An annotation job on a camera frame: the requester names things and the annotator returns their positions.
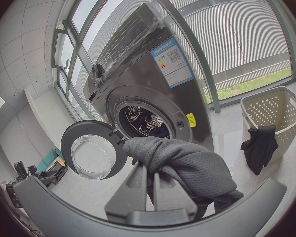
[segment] grass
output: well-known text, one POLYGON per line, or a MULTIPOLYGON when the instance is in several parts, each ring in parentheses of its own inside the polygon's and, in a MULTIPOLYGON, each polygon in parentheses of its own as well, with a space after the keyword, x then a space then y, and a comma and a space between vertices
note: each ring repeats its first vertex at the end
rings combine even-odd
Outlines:
MULTIPOLYGON (((243 83, 235 84, 231 87, 219 89, 217 91, 218 98, 219 100, 223 100, 228 97, 236 96, 238 94, 245 93, 250 90, 254 90, 254 89, 269 85, 273 82, 284 79, 290 75, 292 75, 291 68, 286 68, 280 71, 276 71, 275 73, 267 74, 263 77, 253 79, 251 81, 246 81, 243 83)), ((206 95, 205 97, 206 97, 207 103, 211 103, 209 95, 206 95)))

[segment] white wall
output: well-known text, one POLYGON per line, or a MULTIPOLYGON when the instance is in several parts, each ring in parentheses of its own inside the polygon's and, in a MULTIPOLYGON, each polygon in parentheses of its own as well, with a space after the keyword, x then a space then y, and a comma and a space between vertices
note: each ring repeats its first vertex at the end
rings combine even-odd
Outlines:
POLYGON ((13 181, 18 174, 10 164, 3 151, 0 152, 0 183, 3 181, 13 181))
POLYGON ((25 167, 37 166, 51 149, 55 149, 29 105, 3 130, 0 145, 12 166, 21 160, 25 167))
POLYGON ((27 90, 25 90, 25 93, 39 124, 55 146, 61 150, 62 135, 75 121, 58 93, 55 89, 52 89, 35 100, 27 90))

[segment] blue-bordered label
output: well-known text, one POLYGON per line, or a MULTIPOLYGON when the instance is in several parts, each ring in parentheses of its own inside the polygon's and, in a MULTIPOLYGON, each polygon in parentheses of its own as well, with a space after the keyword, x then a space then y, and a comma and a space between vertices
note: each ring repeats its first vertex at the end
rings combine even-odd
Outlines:
POLYGON ((151 52, 170 88, 193 80, 193 74, 174 38, 151 52))

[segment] laundry basket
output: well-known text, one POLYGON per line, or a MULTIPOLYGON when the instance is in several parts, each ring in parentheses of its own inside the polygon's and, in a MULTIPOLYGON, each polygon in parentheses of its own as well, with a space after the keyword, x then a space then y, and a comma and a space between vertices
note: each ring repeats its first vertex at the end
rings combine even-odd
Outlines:
POLYGON ((283 157, 296 135, 296 95, 280 86, 242 98, 241 108, 243 127, 246 129, 244 135, 249 128, 275 125, 275 138, 279 147, 270 162, 283 157))

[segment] teal chair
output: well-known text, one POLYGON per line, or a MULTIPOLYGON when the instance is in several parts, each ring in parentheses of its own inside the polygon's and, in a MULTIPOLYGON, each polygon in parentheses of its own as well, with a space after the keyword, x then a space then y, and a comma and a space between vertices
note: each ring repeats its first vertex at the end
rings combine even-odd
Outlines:
POLYGON ((45 171, 48 166, 58 157, 60 156, 62 159, 64 159, 64 157, 62 156, 62 153, 56 149, 52 149, 47 156, 45 156, 45 158, 43 160, 41 160, 41 162, 37 165, 37 171, 45 171))

